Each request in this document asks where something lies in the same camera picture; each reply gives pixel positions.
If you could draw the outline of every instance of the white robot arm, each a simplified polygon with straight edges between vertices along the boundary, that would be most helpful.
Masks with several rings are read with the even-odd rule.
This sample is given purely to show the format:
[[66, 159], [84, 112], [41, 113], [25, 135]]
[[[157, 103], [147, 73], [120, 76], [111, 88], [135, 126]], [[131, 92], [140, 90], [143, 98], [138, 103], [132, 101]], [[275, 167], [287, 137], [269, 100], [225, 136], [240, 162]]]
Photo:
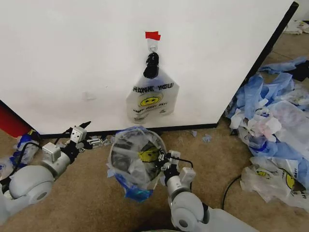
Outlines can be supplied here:
[[[91, 149], [102, 143], [99, 139], [86, 141], [86, 133], [84, 128], [74, 127], [65, 148], [47, 143], [42, 147], [44, 158], [41, 165], [26, 166], [11, 176], [5, 193], [0, 190], [0, 225], [20, 210], [45, 199], [51, 192], [53, 183], [84, 148]], [[171, 221], [175, 227], [186, 232], [256, 231], [226, 211], [206, 206], [191, 193], [190, 186], [196, 173], [193, 168], [183, 168], [179, 173], [179, 160], [180, 153], [176, 151], [159, 157], [159, 166], [166, 177]]]
[[84, 147], [92, 149], [102, 143], [101, 139], [85, 140], [86, 134], [87, 131], [81, 126], [72, 128], [70, 140], [64, 148], [47, 143], [42, 147], [44, 158], [40, 165], [26, 166], [1, 180], [0, 225], [18, 211], [45, 199], [51, 192], [53, 183], [74, 162], [77, 155], [84, 151]]
[[169, 151], [162, 154], [160, 161], [165, 164], [161, 170], [169, 193], [169, 206], [173, 225], [186, 232], [256, 232], [238, 218], [222, 209], [212, 209], [191, 192], [191, 183], [196, 176], [193, 168], [177, 171], [180, 153]]

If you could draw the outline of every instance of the wire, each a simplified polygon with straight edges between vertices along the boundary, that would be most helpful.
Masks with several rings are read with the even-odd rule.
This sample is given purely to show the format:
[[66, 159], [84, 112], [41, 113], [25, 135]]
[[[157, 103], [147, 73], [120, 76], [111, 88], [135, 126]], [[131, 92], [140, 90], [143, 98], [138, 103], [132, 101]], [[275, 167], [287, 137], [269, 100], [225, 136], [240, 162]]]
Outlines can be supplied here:
[[[181, 159], [181, 158], [176, 158], [176, 157], [171, 157], [173, 160], [179, 160], [179, 161], [182, 161], [182, 162], [186, 162], [186, 163], [190, 163], [191, 164], [191, 168], [193, 168], [193, 163], [189, 160], [184, 160], [184, 159]], [[190, 183], [190, 191], [192, 192], [192, 182]]]
[[176, 157], [171, 157], [173, 160], [179, 160], [179, 161], [182, 161], [182, 162], [186, 162], [186, 163], [190, 163], [191, 164], [191, 168], [193, 168], [193, 163], [189, 160], [184, 160], [184, 159], [181, 159], [181, 158], [176, 158]]
[[226, 190], [225, 190], [225, 192], [224, 192], [223, 199], [222, 199], [222, 206], [221, 206], [221, 209], [224, 210], [225, 198], [226, 198], [226, 195], [227, 195], [227, 192], [228, 192], [229, 188], [230, 188], [230, 187], [232, 186], [232, 184], [233, 184], [235, 181], [237, 181], [239, 178], [241, 178], [241, 175], [235, 177], [235, 178], [233, 179], [233, 181], [227, 186], [227, 188], [226, 188]]
[[16, 165], [15, 165], [13, 171], [11, 172], [11, 174], [9, 174], [9, 176], [12, 176], [12, 175], [17, 171], [17, 169], [18, 169], [18, 167], [19, 167], [19, 165], [20, 165], [20, 163], [21, 163], [21, 160], [23, 159], [25, 150], [26, 150], [27, 146], [30, 145], [30, 144], [32, 144], [32, 145], [34, 145], [34, 146], [37, 146], [38, 148], [42, 149], [42, 147], [41, 147], [40, 145], [36, 144], [36, 143], [33, 143], [33, 142], [28, 142], [28, 143], [26, 143], [26, 144], [24, 145], [23, 149], [22, 149], [21, 152], [20, 152], [19, 159], [18, 159], [18, 161], [17, 161], [17, 163], [16, 163]]
[[56, 141], [54, 142], [54, 144], [56, 145], [56, 144], [58, 143], [59, 139], [62, 138], [62, 136], [63, 136], [64, 134], [69, 133], [71, 129], [72, 129], [72, 128], [70, 127], [70, 128], [67, 129], [65, 132], [63, 132], [63, 133], [56, 139]]

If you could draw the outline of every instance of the yellow smiley face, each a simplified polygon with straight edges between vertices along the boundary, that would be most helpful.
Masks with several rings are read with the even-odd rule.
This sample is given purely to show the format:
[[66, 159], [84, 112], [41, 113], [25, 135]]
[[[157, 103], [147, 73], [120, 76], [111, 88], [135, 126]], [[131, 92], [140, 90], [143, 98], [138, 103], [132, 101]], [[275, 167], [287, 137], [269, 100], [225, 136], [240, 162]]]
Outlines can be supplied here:
[[150, 98], [146, 98], [146, 99], [142, 100], [140, 105], [141, 106], [153, 105], [153, 104], [158, 103], [160, 100], [161, 100], [160, 97], [150, 97]]

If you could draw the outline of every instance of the hanging plastic bag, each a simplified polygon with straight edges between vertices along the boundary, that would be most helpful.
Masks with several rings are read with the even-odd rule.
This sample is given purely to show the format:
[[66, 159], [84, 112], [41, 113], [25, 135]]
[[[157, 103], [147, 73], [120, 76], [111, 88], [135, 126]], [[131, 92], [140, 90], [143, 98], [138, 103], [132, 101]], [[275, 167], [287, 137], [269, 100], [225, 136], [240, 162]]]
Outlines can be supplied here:
[[159, 68], [159, 55], [155, 52], [157, 47], [151, 42], [159, 40], [160, 37], [152, 33], [154, 37], [147, 37], [146, 33], [152, 52], [147, 58], [147, 67], [126, 99], [127, 115], [136, 124], [143, 124], [151, 118], [171, 114], [174, 111], [179, 90], [177, 83]]
[[142, 126], [116, 134], [108, 166], [126, 197], [142, 202], [151, 196], [161, 173], [155, 166], [161, 150], [166, 152], [162, 139]]
[[275, 157], [252, 157], [252, 166], [244, 168], [240, 185], [245, 191], [256, 191], [266, 202], [279, 198], [290, 206], [309, 210], [309, 195], [297, 186], [296, 160]]

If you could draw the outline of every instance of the blue plastic bag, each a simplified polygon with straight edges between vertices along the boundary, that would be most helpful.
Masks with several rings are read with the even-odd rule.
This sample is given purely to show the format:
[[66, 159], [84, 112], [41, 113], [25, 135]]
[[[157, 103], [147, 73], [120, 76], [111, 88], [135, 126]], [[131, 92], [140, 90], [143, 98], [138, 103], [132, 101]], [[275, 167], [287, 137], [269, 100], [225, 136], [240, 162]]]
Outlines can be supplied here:
[[263, 86], [263, 78], [256, 74], [249, 79], [249, 82], [244, 86], [245, 92], [245, 117], [252, 119], [255, 114], [255, 106], [262, 99], [261, 90]]
[[307, 57], [298, 57], [296, 59], [290, 60], [288, 62], [277, 63], [277, 64], [268, 64], [262, 66], [259, 71], [265, 71], [269, 74], [282, 73], [285, 71], [290, 71], [296, 69], [296, 65], [305, 63]]
[[115, 173], [116, 180], [120, 183], [122, 187], [125, 189], [125, 197], [131, 198], [137, 202], [143, 202], [151, 197], [153, 194], [153, 190], [141, 189], [130, 182], [126, 181], [126, 179], [120, 175]]

